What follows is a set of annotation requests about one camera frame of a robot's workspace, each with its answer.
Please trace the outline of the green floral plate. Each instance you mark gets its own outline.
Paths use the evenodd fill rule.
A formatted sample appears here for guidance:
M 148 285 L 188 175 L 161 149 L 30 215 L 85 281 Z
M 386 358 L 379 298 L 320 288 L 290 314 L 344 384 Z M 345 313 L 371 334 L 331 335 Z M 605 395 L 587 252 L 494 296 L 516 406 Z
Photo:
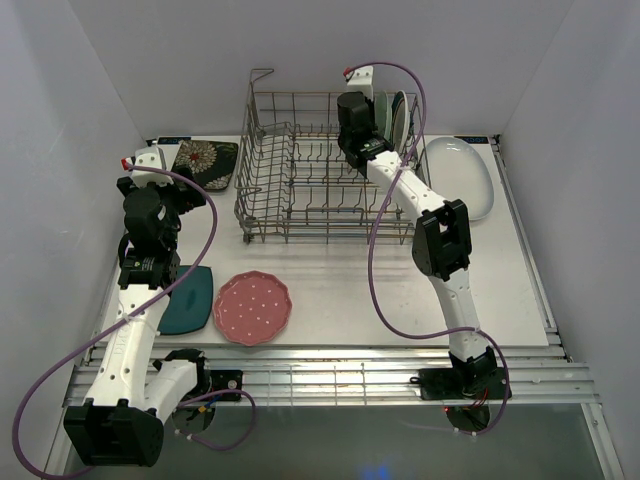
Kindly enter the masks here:
M 379 135 L 386 141 L 390 142 L 392 110 L 391 102 L 386 91 L 376 93 L 374 99 L 374 113 Z

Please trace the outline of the green red rimmed white plate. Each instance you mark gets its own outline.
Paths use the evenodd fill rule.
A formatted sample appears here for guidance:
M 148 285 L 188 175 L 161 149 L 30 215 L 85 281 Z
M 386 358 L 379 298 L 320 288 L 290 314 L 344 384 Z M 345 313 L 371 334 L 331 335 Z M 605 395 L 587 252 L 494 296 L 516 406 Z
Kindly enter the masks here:
M 404 148 L 410 126 L 410 115 L 406 92 L 398 91 L 392 101 L 391 144 L 395 151 Z

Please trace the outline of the pink dotted scalloped plate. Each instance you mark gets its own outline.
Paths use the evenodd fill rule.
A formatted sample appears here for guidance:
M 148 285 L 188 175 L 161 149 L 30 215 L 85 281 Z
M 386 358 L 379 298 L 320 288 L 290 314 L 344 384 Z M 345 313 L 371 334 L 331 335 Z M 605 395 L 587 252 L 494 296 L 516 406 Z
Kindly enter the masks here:
M 229 342 L 253 347 L 278 336 L 287 327 L 292 308 L 281 280 L 253 270 L 233 276 L 219 289 L 212 314 L 217 330 Z

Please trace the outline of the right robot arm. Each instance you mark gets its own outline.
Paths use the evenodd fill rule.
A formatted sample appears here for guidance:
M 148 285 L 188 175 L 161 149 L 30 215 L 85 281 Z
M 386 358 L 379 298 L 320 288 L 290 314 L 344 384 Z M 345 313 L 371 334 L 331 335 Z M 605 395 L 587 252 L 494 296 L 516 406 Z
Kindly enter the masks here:
M 507 397 L 509 376 L 495 342 L 482 331 L 469 281 L 468 209 L 431 190 L 377 132 L 374 105 L 360 91 L 337 99 L 338 144 L 349 165 L 414 223 L 411 256 L 435 289 L 444 316 L 454 390 L 464 397 Z

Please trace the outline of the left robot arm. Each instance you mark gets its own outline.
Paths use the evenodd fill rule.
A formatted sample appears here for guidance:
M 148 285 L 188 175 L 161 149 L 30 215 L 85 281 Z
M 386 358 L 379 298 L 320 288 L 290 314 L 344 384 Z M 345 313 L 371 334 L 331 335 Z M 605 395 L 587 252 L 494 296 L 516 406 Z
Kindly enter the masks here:
M 180 167 L 160 185 L 121 177 L 126 232 L 118 247 L 118 311 L 122 326 L 109 336 L 96 378 L 82 405 L 67 409 L 63 426 L 82 462 L 90 467 L 154 465 L 164 425 L 186 399 L 212 387 L 197 349 L 174 350 L 152 361 L 151 353 L 171 295 L 181 279 L 177 237 L 182 214 L 204 205 L 193 174 Z

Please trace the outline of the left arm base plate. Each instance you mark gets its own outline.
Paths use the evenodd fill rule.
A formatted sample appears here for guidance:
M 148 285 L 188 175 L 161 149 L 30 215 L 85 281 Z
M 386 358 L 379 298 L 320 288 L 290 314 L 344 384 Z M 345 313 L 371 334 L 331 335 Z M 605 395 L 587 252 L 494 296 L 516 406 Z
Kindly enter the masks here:
M 244 372 L 242 370 L 210 370 L 211 390 L 241 390 Z M 240 393 L 224 393 L 216 395 L 213 402 L 237 402 L 242 399 Z

